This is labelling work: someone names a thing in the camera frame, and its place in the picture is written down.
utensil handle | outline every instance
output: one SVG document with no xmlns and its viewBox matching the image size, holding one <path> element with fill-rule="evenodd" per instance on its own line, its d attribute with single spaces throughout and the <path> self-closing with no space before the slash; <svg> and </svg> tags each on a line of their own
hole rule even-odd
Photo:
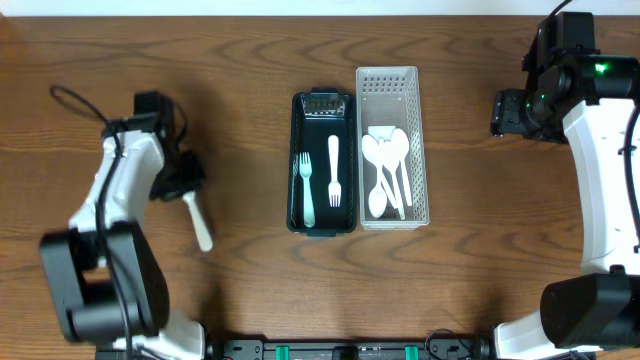
<svg viewBox="0 0 640 360">
<path fill-rule="evenodd" d="M 404 220 L 404 206 L 402 206 L 402 194 L 400 193 L 400 186 L 398 185 L 398 177 L 396 173 L 392 172 L 393 178 L 393 192 L 396 194 L 396 204 L 398 205 L 398 214 L 400 214 L 400 220 Z"/>
<path fill-rule="evenodd" d="M 191 220 L 193 221 L 193 227 L 196 230 L 196 238 L 200 245 L 200 250 L 207 252 L 213 248 L 213 238 L 211 232 L 207 228 L 207 223 L 204 221 L 204 217 L 200 212 L 200 207 L 196 202 L 196 192 L 189 191 L 182 195 L 182 200 L 187 203 L 189 212 L 191 213 Z"/>
<path fill-rule="evenodd" d="M 391 191 L 391 185 L 389 185 L 389 182 L 387 181 L 387 177 L 382 172 L 382 166 L 378 167 L 378 182 L 382 183 L 382 188 L 384 189 L 384 192 L 387 193 L 387 198 L 389 199 L 391 206 L 393 206 L 394 209 L 397 209 L 398 204 L 396 203 L 396 197 L 393 196 L 393 192 Z"/>
<path fill-rule="evenodd" d="M 331 165 L 331 181 L 338 181 L 338 150 L 340 140 L 337 136 L 329 136 L 329 164 Z"/>
<path fill-rule="evenodd" d="M 313 211 L 313 198 L 311 197 L 311 184 L 309 178 L 302 178 L 304 182 L 304 225 L 313 227 L 316 224 L 316 215 Z"/>
<path fill-rule="evenodd" d="M 407 175 L 407 166 L 404 164 L 404 159 L 400 160 L 400 167 L 402 168 L 402 185 L 404 185 L 404 198 L 407 199 L 407 206 L 412 206 L 411 202 L 411 187 L 409 186 L 409 176 Z"/>
</svg>

green strip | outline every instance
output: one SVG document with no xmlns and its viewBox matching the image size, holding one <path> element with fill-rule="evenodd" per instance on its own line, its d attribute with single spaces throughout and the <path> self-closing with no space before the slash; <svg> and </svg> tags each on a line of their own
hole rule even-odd
<svg viewBox="0 0 640 360">
<path fill-rule="evenodd" d="M 407 346 L 404 348 L 404 354 L 407 360 L 418 360 L 418 347 L 417 346 Z"/>
<path fill-rule="evenodd" d="M 289 360 L 288 346 L 276 346 L 276 360 Z"/>
</svg>

wooden table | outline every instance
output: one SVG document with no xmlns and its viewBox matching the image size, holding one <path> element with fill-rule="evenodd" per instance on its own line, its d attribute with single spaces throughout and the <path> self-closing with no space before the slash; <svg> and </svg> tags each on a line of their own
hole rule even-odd
<svg viewBox="0 0 640 360">
<path fill-rule="evenodd" d="M 534 311 L 578 276 L 582 217 L 568 146 L 488 135 L 497 91 L 521 87 L 541 18 L 0 20 L 0 358 L 92 359 L 62 338 L 38 242 L 93 182 L 101 125 L 54 103 L 64 84 L 111 116 L 160 89 L 191 118 L 215 226 L 198 250 L 183 203 L 150 203 L 145 235 L 182 308 L 224 337 L 424 338 Z M 605 53 L 640 57 L 640 19 L 598 18 Z M 431 224 L 307 239 L 285 226 L 291 97 L 355 92 L 359 66 L 420 72 Z M 640 352 L 604 355 L 608 359 Z"/>
</svg>

spoon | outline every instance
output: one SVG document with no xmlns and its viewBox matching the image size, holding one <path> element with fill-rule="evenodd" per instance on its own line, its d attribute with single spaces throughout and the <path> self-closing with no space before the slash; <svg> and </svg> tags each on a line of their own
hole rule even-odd
<svg viewBox="0 0 640 360">
<path fill-rule="evenodd" d="M 371 135 L 362 137 L 362 153 L 367 161 L 375 165 L 377 169 L 376 186 L 369 193 L 369 212 L 376 219 L 382 216 L 387 207 L 387 198 L 395 208 L 395 199 L 387 179 L 382 174 L 382 162 L 379 146 Z"/>
<path fill-rule="evenodd" d="M 398 185 L 398 178 L 396 177 L 396 170 L 400 161 L 398 155 L 395 152 L 395 146 L 392 142 L 385 142 L 380 140 L 380 157 L 382 158 L 382 165 L 391 173 L 393 179 L 393 192 L 395 194 L 396 205 L 398 205 L 398 214 L 400 220 L 404 220 L 404 206 L 402 205 L 402 194 L 400 194 L 400 186 Z"/>
<path fill-rule="evenodd" d="M 409 154 L 409 138 L 402 129 L 395 129 L 391 135 L 391 143 L 395 148 L 396 155 L 400 158 L 400 167 L 402 168 L 402 185 L 404 185 L 404 197 L 407 199 L 407 206 L 411 206 L 411 187 L 409 186 L 409 176 L 407 175 L 407 165 L 404 159 Z"/>
</svg>

plastic fork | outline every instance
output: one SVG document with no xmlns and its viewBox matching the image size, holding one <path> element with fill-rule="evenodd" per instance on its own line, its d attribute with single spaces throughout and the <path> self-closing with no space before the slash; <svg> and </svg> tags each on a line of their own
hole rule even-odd
<svg viewBox="0 0 640 360">
<path fill-rule="evenodd" d="M 331 182 L 329 183 L 329 206 L 339 207 L 342 187 L 338 182 L 338 150 L 340 140 L 335 135 L 329 136 L 329 164 L 331 165 Z"/>
<path fill-rule="evenodd" d="M 309 179 L 311 178 L 311 156 L 308 152 L 300 153 L 298 157 L 300 164 L 300 176 L 304 182 L 304 225 L 306 227 L 313 227 L 316 224 L 316 215 L 313 211 L 313 198 L 311 197 L 311 184 Z"/>
</svg>

